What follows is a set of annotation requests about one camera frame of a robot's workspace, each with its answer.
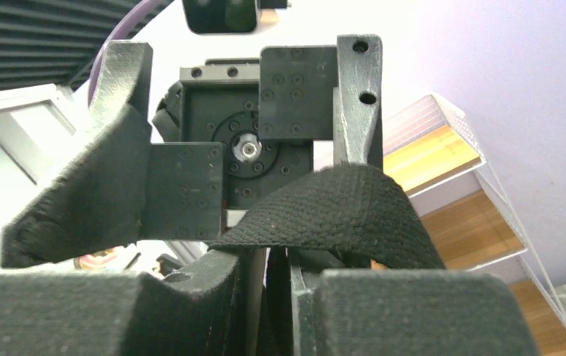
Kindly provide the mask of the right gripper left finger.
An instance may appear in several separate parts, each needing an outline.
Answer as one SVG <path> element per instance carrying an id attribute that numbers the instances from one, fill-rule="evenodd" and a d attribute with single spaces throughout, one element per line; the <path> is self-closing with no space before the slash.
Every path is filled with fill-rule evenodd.
<path id="1" fill-rule="evenodd" d="M 0 273 L 0 355 L 253 355 L 264 250 L 145 272 Z"/>

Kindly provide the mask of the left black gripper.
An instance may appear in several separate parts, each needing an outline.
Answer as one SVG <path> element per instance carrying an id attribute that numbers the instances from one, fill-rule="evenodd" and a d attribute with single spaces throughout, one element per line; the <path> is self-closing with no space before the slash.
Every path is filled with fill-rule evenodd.
<path id="1" fill-rule="evenodd" d="M 382 74 L 382 41 L 370 34 L 182 67 L 153 118 L 162 141 L 151 147 L 142 236 L 215 239 L 228 211 L 308 174 L 314 143 L 332 135 L 336 165 L 382 169 Z"/>

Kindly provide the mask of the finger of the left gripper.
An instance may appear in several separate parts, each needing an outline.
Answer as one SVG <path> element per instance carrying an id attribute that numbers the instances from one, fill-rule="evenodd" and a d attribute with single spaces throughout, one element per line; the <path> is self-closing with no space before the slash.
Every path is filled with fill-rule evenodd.
<path id="1" fill-rule="evenodd" d="M 88 127 L 1 230 L 2 268 L 57 263 L 137 241 L 151 151 L 152 59 L 145 42 L 107 46 Z"/>

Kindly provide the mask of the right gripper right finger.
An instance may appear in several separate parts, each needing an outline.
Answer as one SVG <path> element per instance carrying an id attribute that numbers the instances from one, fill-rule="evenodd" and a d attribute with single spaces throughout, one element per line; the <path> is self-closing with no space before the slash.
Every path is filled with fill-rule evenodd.
<path id="1" fill-rule="evenodd" d="M 537 355 L 507 285 L 489 274 L 348 269 L 290 251 L 295 355 Z"/>

